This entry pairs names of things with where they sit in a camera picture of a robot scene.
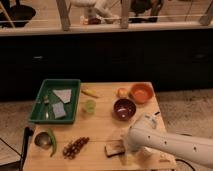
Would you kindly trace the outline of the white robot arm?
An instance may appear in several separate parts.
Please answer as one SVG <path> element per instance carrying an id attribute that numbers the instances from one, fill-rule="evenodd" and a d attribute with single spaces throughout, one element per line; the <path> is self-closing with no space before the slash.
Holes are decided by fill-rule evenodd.
<path id="1" fill-rule="evenodd" d="M 141 115 L 129 127 L 123 142 L 129 152 L 149 147 L 213 169 L 213 139 L 161 132 L 155 115 Z"/>

